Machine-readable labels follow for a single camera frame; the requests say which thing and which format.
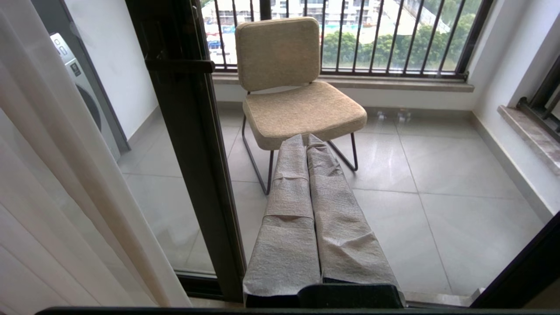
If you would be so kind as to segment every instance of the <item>marble window sill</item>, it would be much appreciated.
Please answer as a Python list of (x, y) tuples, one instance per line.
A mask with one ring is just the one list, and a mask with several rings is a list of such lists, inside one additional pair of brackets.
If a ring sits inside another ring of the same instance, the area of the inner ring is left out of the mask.
[(560, 177), (560, 143), (520, 110), (500, 105), (498, 113), (552, 172)]

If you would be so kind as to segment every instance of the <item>glass door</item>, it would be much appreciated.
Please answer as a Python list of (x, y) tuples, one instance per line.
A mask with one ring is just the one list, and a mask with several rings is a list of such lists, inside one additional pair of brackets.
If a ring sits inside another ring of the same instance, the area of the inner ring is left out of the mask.
[[(174, 267), (190, 274), (215, 272), (224, 298), (241, 302), (246, 262), (200, 8), (190, 1), (133, 0), (127, 6), (169, 134), (170, 153), (176, 155), (176, 175), (184, 180), (193, 224), (200, 228), (186, 265)], [(182, 278), (188, 282), (187, 275)]]
[(197, 2), (33, 4), (184, 289), (242, 302), (226, 160), (241, 118), (222, 136)]

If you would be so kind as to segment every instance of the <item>black door handle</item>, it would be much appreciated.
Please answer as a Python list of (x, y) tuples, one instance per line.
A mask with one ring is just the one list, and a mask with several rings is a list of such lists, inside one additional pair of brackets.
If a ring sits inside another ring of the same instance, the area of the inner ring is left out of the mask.
[(178, 73), (212, 73), (216, 64), (211, 60), (183, 60), (183, 59), (146, 59), (148, 71), (178, 72)]

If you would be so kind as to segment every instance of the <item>chair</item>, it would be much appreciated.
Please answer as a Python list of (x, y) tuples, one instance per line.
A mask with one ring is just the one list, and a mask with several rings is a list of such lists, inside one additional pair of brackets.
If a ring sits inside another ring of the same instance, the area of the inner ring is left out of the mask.
[[(326, 141), (354, 172), (358, 169), (354, 132), (364, 127), (366, 111), (332, 85), (315, 81), (321, 70), (319, 24), (312, 17), (241, 24), (235, 30), (239, 82), (247, 91), (241, 135), (264, 194), (270, 192), (274, 151), (282, 141), (312, 133)], [(251, 92), (300, 86), (267, 94)], [(270, 151), (265, 186), (245, 138), (245, 124), (259, 148)], [(350, 134), (354, 165), (330, 141)]]

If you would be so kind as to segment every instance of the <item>gray floor tile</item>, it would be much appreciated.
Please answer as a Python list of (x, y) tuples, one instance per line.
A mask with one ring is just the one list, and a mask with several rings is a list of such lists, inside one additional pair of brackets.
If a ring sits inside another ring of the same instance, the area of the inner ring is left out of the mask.
[(182, 267), (199, 227), (182, 178), (131, 174), (127, 184), (174, 267)]
[(123, 154), (117, 162), (121, 172), (132, 172), (164, 130), (166, 129), (165, 124), (163, 123), (163, 117), (157, 118), (141, 135), (138, 136), (135, 143), (129, 143), (130, 151)]
[(258, 183), (231, 182), (231, 184), (234, 189), (235, 207), (245, 257), (249, 262), (263, 221), (267, 197)]
[(400, 135), (449, 138), (479, 138), (478, 132), (466, 118), (411, 117), (398, 119), (396, 129)]
[[(333, 141), (350, 161), (350, 135)], [(352, 172), (341, 163), (346, 180), (352, 188), (416, 192), (403, 148), (397, 135), (356, 133), (358, 171)]]
[(223, 145), (226, 148), (226, 156), (230, 155), (231, 148), (234, 146), (235, 138), (240, 127), (224, 127), (222, 126)]
[(383, 112), (378, 112), (371, 109), (366, 109), (366, 111), (366, 126), (358, 132), (387, 133), (390, 135), (396, 134), (395, 120), (393, 117), (388, 117)]
[(234, 108), (218, 108), (218, 116), (222, 127), (241, 127), (243, 110)]
[(421, 198), (454, 294), (488, 286), (543, 227), (522, 200)]
[[(259, 148), (256, 144), (255, 137), (251, 131), (251, 128), (245, 128), (245, 137), (253, 153), (253, 158), (259, 168), (260, 175), (263, 181), (266, 183), (268, 179), (268, 166), (270, 161), (270, 151), (265, 151)], [(278, 158), (278, 151), (274, 153), (274, 164), (273, 172), (276, 168), (276, 159)], [(249, 154), (243, 144), (243, 139), (241, 137), (241, 131), (237, 134), (231, 153), (227, 159), (227, 164), (230, 169), (231, 180), (241, 181), (241, 182), (254, 182), (258, 183), (259, 180), (256, 177), (255, 170), (249, 159)]]
[(173, 177), (182, 176), (167, 130), (160, 135), (131, 173)]
[(450, 294), (418, 194), (354, 189), (354, 195), (401, 289)]
[(418, 191), (519, 198), (482, 139), (401, 136)]
[(201, 232), (198, 233), (193, 249), (190, 251), (189, 259), (182, 269), (190, 272), (214, 273), (212, 260)]

